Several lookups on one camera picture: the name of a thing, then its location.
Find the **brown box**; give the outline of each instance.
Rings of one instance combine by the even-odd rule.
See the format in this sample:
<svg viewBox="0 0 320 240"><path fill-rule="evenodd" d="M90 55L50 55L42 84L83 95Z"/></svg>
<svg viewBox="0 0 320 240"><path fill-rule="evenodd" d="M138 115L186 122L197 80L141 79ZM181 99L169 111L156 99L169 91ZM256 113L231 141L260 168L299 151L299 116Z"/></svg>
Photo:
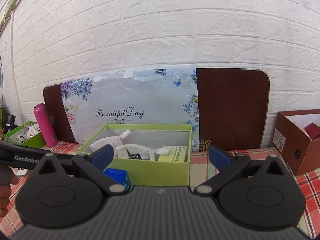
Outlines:
<svg viewBox="0 0 320 240"><path fill-rule="evenodd" d="M320 139L312 140L303 130L308 122L313 122L310 121L312 118L318 117L320 109L278 112L272 142L294 175L301 175L320 167Z"/></svg>

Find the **human hand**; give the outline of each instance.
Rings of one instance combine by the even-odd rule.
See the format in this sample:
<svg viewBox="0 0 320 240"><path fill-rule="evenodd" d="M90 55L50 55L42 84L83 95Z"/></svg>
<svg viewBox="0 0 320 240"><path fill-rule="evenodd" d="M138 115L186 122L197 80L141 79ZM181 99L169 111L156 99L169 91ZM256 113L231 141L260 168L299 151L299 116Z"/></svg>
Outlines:
<svg viewBox="0 0 320 240"><path fill-rule="evenodd" d="M1 167L0 177L4 176L4 168L9 169L8 167ZM18 184L19 178L17 175L12 173L10 184ZM9 205L9 197L11 196L11 187L10 185L0 186L0 217L5 217L8 213L7 206Z"/></svg>

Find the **pink thermos bottle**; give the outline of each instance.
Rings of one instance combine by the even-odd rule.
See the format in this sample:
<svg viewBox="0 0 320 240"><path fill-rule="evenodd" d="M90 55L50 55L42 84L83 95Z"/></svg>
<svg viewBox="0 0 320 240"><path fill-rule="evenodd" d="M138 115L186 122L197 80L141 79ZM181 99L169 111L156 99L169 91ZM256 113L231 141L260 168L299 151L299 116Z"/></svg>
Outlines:
<svg viewBox="0 0 320 240"><path fill-rule="evenodd" d="M42 136L47 143L48 147L54 147L58 144L58 139L54 133L53 127L49 120L49 115L45 104L41 103L36 105L33 109Z"/></svg>

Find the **plaid tablecloth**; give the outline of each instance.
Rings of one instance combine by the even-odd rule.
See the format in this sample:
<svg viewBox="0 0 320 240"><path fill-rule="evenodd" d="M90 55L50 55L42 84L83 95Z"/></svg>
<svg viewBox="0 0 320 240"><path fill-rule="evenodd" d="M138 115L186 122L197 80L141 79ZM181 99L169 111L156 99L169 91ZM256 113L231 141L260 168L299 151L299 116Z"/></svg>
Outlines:
<svg viewBox="0 0 320 240"><path fill-rule="evenodd" d="M60 142L54 148L45 149L51 150L55 153L69 153L76 154L79 145L72 143ZM252 160L265 159L270 154L276 154L285 163L279 152L275 148L264 148L254 150L230 151L231 154L244 153ZM206 152L194 152L190 158L190 186L196 187L207 179L218 173L217 169L209 162ZM301 217L298 228L303 231L310 238L315 238L320 233L320 169L306 173L296 177L296 181L303 192L307 202L306 210ZM8 207L8 214L5 218L0 219L0 230L7 236L16 232L22 227L20 217L15 209L15 198L25 183L27 178L20 179L19 184L12 186L12 195L10 197L10 205Z"/></svg>

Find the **brown board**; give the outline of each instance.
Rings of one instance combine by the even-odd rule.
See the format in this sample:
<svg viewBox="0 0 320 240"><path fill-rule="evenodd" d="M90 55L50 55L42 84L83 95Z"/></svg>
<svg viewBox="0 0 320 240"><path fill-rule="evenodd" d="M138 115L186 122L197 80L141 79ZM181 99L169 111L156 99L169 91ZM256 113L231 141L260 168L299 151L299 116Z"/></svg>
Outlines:
<svg viewBox="0 0 320 240"><path fill-rule="evenodd" d="M266 122L269 78L263 71L197 68L200 148L259 148ZM44 101L59 140L76 142L61 99L61 84L44 88Z"/></svg>

